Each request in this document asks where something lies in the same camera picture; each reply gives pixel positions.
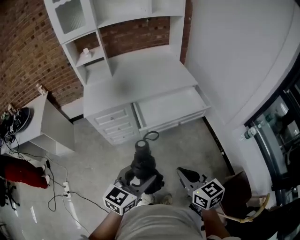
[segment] red cloth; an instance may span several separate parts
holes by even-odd
[[[47,188],[46,178],[42,177],[43,168],[35,167],[31,163],[11,158],[4,167],[5,179],[13,182],[23,182],[37,188]]]

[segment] sneaker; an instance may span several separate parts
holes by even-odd
[[[46,175],[45,178],[46,178],[47,184],[49,185],[49,183],[50,183],[50,176]]]
[[[160,202],[160,204],[164,204],[164,205],[172,205],[172,203],[173,203],[173,198],[171,194],[164,196],[164,198]]]
[[[41,168],[43,169],[43,172],[46,170],[46,165],[42,165]]]
[[[151,203],[154,203],[153,195],[143,193],[142,196],[141,196],[140,201],[137,204],[137,206],[146,206],[146,205],[149,205]]]

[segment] black chair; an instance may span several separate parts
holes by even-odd
[[[15,208],[13,207],[12,202],[14,202],[17,206],[20,206],[20,204],[17,203],[12,196],[14,189],[17,189],[16,186],[11,186],[10,182],[0,178],[0,206],[1,207],[8,205],[8,203],[6,202],[7,199],[9,199],[10,206],[13,210],[15,210]]]

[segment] white hutch shelf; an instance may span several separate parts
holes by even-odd
[[[111,144],[141,138],[203,117],[209,108],[180,63],[185,0],[44,0],[54,31],[84,86],[84,116]],[[170,17],[169,45],[108,59],[102,27]],[[74,41],[96,34],[86,59]]]

